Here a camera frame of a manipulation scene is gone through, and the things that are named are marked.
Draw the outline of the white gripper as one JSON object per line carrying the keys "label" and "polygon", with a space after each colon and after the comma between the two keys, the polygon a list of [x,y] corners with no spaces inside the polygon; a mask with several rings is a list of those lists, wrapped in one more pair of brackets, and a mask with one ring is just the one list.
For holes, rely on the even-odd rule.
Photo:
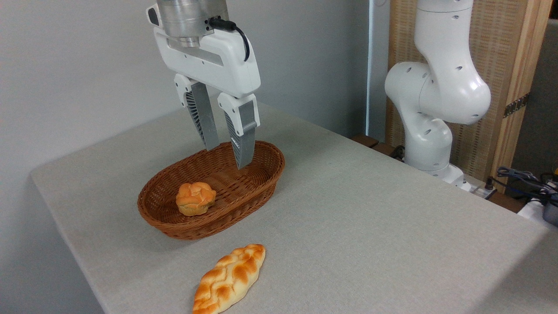
{"label": "white gripper", "polygon": [[146,15],[154,26],[163,61],[177,73],[174,82],[179,101],[188,110],[205,149],[220,144],[208,85],[222,92],[218,103],[225,112],[238,169],[249,165],[255,130],[261,125],[253,94],[261,80],[249,41],[236,31],[213,27],[212,20],[228,19],[227,5],[156,3]]}

